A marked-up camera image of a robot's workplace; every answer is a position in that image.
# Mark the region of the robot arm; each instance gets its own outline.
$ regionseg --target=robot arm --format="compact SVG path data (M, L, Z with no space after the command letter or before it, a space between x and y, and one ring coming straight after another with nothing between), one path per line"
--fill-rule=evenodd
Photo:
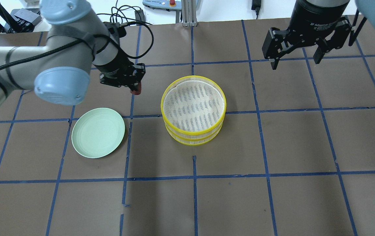
M318 64L326 53L342 48L350 33L354 40L357 33L353 33L353 25L342 17L348 3L349 0L297 0L288 28L270 28L267 33L262 51L272 69L276 70L280 58L296 48L318 45L313 56ZM356 4L375 28L375 0L356 0Z
M45 47L0 47L0 106L15 89L34 89L51 103L81 103L92 64L102 72L103 84L140 93L144 64L134 65L120 49L119 37L110 37L118 30L122 35L122 28L106 27L86 0L43 0L40 8L52 24ZM26 63L11 66L21 61Z

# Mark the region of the yellow rim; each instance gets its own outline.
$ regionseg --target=yellow rim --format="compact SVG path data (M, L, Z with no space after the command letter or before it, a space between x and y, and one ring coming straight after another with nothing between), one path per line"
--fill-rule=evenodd
M183 145L186 145L186 146L199 146L199 145L202 145L202 144L205 144L205 143L208 143L208 142L210 142L210 141L212 141L216 136L217 136L217 134L219 133L219 131L221 130L221 127L215 132L215 133L213 133L213 135L215 134L215 136L212 138L212 139L210 139L210 140L208 140L208 141L206 141L206 142L203 142L203 143L199 143L199 144L187 144L187 143L183 143L182 141L179 141L179 140L177 140L177 139L175 139L172 135L171 135L171 133L169 132L168 134L176 141L176 142L178 142L178 143L181 143L181 144L183 144Z
M221 124L221 126L218 128L218 130L216 130L216 132L218 132L219 130L221 130L222 122L221 122L220 124ZM167 129L168 132L171 132L171 133L174 134L174 136L176 136L177 138L179 138L179 139L183 139L183 140L186 140L186 141L200 141L200 140L207 139L207 138L209 138L209 137L211 137L211 136L213 136L213 135L215 134L215 132L214 132L214 133L211 133L210 135L206 136L205 138L200 138L200 139L188 139L188 138L185 138L185 137L182 137L182 136L178 135L177 133L174 133L172 130L169 130L168 127L167 127L167 125L168 125L168 124L165 123L166 129Z
M168 118L166 117L166 115L164 114L164 109L163 109L164 99L165 99L166 95L168 94L169 90L172 89L175 85L177 85L181 80L185 80L187 78L201 78L201 79L206 80L207 82L209 82L210 84L212 84L216 88L218 88L219 92L221 93L222 99L224 100L224 111L223 111L222 116L219 118L218 122L216 122L213 126L209 127L206 130L192 132L192 131L185 131L185 130L179 129L178 127L174 126L168 120ZM162 96L162 100L161 100L161 104L160 104L160 109L161 109L161 112L162 112L163 119L164 119L165 123L168 124L172 129L176 130L179 133L183 133L183 134L186 134L186 135L201 135L201 134L208 133L211 130L215 129L222 122L222 120L224 119L224 116L225 116L225 111L227 109L227 100L225 99L224 92L222 91L222 89L220 88L220 86L218 86L214 81L212 81L212 80L210 80L210 79L208 79L206 77L203 77L203 76L185 76L185 77L182 77L180 79L177 79L176 81L174 81L173 83L171 83L166 88L166 90L165 90L165 92L164 92L164 94Z

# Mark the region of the white basket with yellow rim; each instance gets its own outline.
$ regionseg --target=white basket with yellow rim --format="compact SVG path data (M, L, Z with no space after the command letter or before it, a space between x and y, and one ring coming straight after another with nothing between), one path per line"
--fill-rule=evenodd
M227 101L221 88L203 76L186 76L173 82L161 100L168 133L185 145L202 145L221 130Z

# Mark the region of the red object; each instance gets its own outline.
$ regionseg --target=red object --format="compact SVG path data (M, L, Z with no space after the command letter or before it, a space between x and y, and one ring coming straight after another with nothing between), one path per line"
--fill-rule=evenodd
M133 95L140 95L141 94L141 83L137 85L138 91L131 91Z

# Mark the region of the perforated basket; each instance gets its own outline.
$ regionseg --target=perforated basket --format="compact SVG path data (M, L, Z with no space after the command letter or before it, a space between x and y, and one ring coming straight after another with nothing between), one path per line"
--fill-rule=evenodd
M221 130L227 102L221 88L202 76L186 76L165 90L161 111L168 133L185 145L201 145Z

